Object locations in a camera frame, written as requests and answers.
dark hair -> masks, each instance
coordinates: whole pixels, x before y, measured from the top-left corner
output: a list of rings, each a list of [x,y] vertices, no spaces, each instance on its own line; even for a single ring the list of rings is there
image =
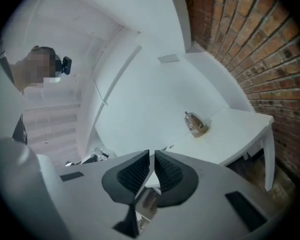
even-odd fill
[[[55,50],[51,47],[42,46],[41,49],[47,51],[50,55],[50,61],[55,61],[55,72],[62,73],[62,63]]]
[[[49,53],[51,61],[55,61],[55,72],[60,72],[60,74],[65,73],[66,75],[70,74],[72,60],[69,57],[64,57],[61,62],[61,59],[53,48],[47,46],[42,46],[40,48]]]

black rubber pad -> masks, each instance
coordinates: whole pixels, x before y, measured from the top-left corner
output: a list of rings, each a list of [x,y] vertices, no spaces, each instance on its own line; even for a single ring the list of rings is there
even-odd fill
[[[260,212],[240,192],[231,192],[226,194],[225,197],[250,232],[267,222]]]
[[[84,174],[80,171],[77,171],[77,172],[61,175],[60,178],[63,182],[66,182],[66,181],[71,181],[73,179],[76,179],[76,178],[79,178],[82,176],[84,176]]]

white table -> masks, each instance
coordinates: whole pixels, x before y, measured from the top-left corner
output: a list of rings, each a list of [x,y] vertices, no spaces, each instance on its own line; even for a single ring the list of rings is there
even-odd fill
[[[251,145],[261,139],[265,159],[264,188],[269,191],[275,174],[273,121],[270,115],[222,108],[205,122],[209,126],[207,133],[198,138],[189,133],[168,146],[166,151],[226,166],[244,155]],[[145,186],[160,186],[155,172]]]

